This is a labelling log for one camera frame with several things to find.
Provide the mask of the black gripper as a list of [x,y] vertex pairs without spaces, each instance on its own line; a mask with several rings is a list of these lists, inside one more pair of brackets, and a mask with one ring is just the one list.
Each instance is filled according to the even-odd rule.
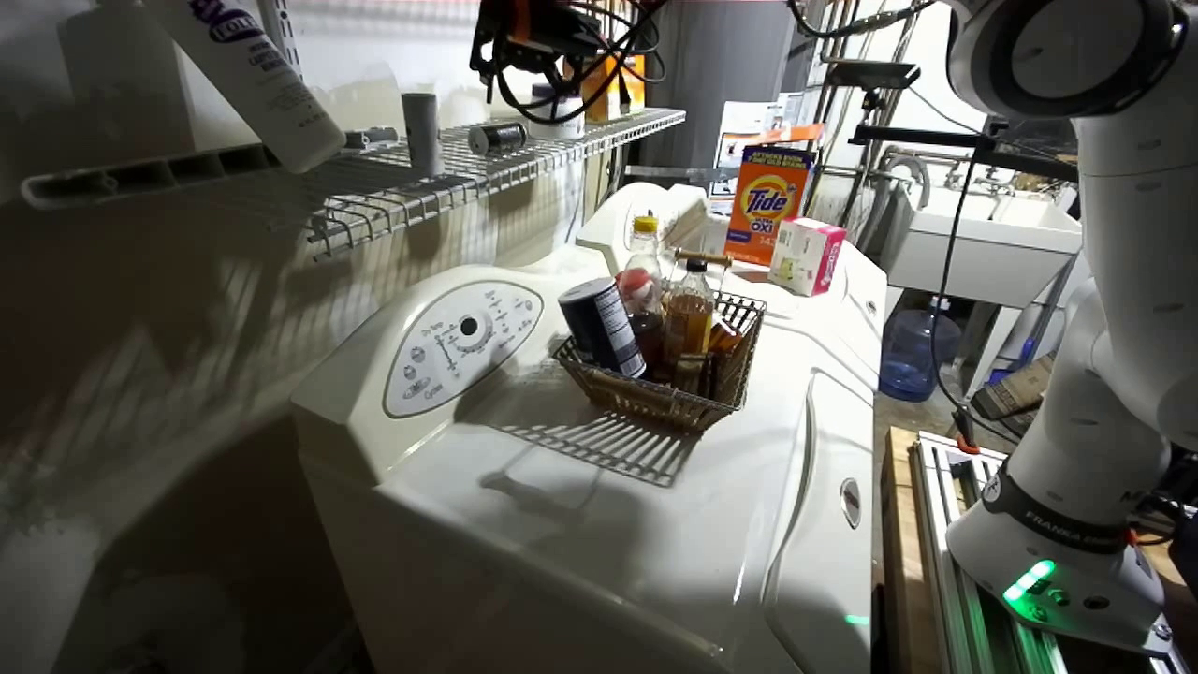
[[482,0],[470,68],[564,78],[588,63],[588,19],[569,0]]

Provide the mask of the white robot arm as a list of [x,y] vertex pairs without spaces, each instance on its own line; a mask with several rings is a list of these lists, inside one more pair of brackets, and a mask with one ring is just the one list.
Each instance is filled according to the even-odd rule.
[[936,4],[961,103],[1075,129],[1090,267],[1049,398],[949,556],[1031,627],[1140,648],[1163,584],[1136,508],[1198,446],[1195,0]]

